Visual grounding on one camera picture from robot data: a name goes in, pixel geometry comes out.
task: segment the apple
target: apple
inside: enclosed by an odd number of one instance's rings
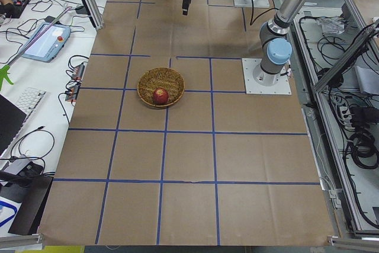
[[[168,102],[168,92],[159,87],[154,90],[153,102],[157,105],[164,105]]]

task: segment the white desk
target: white desk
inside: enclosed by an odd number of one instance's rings
[[[67,1],[81,3],[81,0]],[[96,1],[98,6],[105,7],[107,0]],[[5,31],[10,27],[17,27],[28,19],[41,19],[45,18],[48,15],[56,17],[63,11],[63,8],[58,4],[54,4],[46,12],[35,12],[31,10],[31,7],[32,5],[28,5],[20,19],[11,20],[9,24],[0,27],[0,31]],[[46,4],[39,4],[37,9],[43,10],[45,7]],[[63,24],[69,24],[71,22],[72,16],[74,15],[74,12],[69,12],[60,20],[60,22]],[[84,26],[85,31],[81,33],[72,33],[70,38],[67,40],[64,48],[50,63],[38,62],[35,60],[25,59],[23,57],[18,59],[9,70],[11,73],[9,77],[11,78],[11,81],[14,83],[14,85],[10,85],[4,81],[2,90],[0,92],[1,95],[5,96],[11,102],[15,103],[20,97],[21,93],[27,87],[33,87],[47,91],[47,94],[43,98],[42,102],[40,105],[38,105],[37,110],[28,119],[27,124],[23,127],[20,133],[20,136],[22,136],[40,126],[45,126],[46,130],[54,134],[55,146],[52,152],[50,152],[44,158],[46,161],[45,172],[55,171],[68,129],[67,120],[63,116],[63,110],[57,99],[57,95],[65,91],[65,85],[70,79],[65,73],[65,70],[68,68],[68,60],[72,55],[89,56],[96,36],[96,30],[93,28],[88,18],[75,18],[73,25]],[[9,35],[9,38],[15,39],[21,43],[26,42],[26,39],[20,36]],[[7,42],[5,40],[5,35],[0,34],[0,62],[6,61],[17,51],[17,49],[17,44]],[[76,58],[72,60],[72,64],[75,66],[84,60],[85,59]],[[73,106],[70,103],[66,102],[63,102],[63,105],[65,106],[69,118],[71,118]],[[39,133],[32,136],[30,139],[25,140],[25,143],[23,143],[23,149],[28,149],[29,151],[27,154],[31,156],[39,156],[45,154],[51,146],[52,139],[44,133]],[[6,152],[4,157],[9,157],[9,153]],[[20,204],[12,204],[18,208],[20,207]],[[3,212],[0,213],[0,220],[6,219],[9,214],[10,212],[8,212],[7,209],[3,210]],[[0,236],[10,236],[10,234],[8,234],[8,230],[11,226],[11,223],[12,222],[9,221],[6,225],[0,228]]]

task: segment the light blue circular cap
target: light blue circular cap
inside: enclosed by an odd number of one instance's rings
[[[267,47],[268,58],[276,65],[283,65],[290,59],[292,46],[286,39],[273,39]]]

